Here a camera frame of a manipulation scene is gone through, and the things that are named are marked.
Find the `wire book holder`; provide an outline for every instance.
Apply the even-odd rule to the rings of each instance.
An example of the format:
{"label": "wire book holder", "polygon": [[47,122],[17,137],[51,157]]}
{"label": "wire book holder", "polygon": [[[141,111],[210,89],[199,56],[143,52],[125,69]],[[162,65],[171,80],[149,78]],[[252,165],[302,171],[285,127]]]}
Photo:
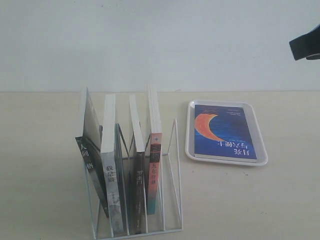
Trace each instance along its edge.
{"label": "wire book holder", "polygon": [[[122,143],[126,148],[126,143],[123,136]],[[128,161],[128,157],[123,157],[124,161]],[[179,140],[178,140],[178,123],[175,118],[172,124],[172,130],[169,140],[167,152],[162,153],[159,164],[159,180],[158,191],[156,199],[156,213],[154,215],[147,215],[146,206],[146,190],[143,184],[144,195],[144,216],[143,227],[144,231],[140,234],[130,234],[128,227],[128,217],[126,219],[126,231],[122,235],[114,236],[110,218],[102,225],[100,220],[101,204],[97,200],[97,210],[94,214],[95,207],[93,206],[94,194],[91,193],[90,183],[88,180],[88,172],[84,164],[84,179],[88,193],[89,211],[91,218],[93,240],[119,240],[129,239],[141,236],[151,236],[164,233],[173,233],[183,230],[183,209],[182,209],[182,188],[181,188],[181,171],[180,171],[180,156],[179,156]]]}

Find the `plastic tray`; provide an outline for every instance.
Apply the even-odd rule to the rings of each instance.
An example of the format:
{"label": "plastic tray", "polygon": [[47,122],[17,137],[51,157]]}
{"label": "plastic tray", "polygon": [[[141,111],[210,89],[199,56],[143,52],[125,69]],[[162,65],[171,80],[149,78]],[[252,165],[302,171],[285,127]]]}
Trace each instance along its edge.
{"label": "plastic tray", "polygon": [[[257,156],[257,162],[222,160],[222,159],[218,159],[219,158],[218,156],[217,156],[217,159],[195,157],[195,105],[243,108],[245,118],[249,128],[249,132],[252,138],[253,147]],[[188,112],[187,112],[187,121],[186,121],[185,153],[189,158],[195,161],[201,161],[201,162],[243,165],[243,166],[263,166],[268,162],[268,155],[266,152],[264,141],[261,136],[261,132],[258,126],[254,109],[251,105],[243,102],[212,101],[212,100],[201,100],[201,99],[195,99],[189,102]]]}

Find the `beige table surface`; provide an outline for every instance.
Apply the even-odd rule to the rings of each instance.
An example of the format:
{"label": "beige table surface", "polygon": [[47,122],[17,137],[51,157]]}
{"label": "beige table surface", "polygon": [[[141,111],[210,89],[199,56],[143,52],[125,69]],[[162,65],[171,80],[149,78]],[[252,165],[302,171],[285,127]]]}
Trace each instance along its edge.
{"label": "beige table surface", "polygon": [[[117,94],[123,131],[128,94]],[[195,162],[184,150],[188,102],[253,105],[269,162]],[[74,139],[78,93],[0,93],[0,239],[89,240],[83,165]],[[145,95],[137,94],[141,113]],[[92,93],[102,122],[104,93]],[[160,93],[164,144],[178,121],[183,232],[153,240],[320,238],[320,92]]]}

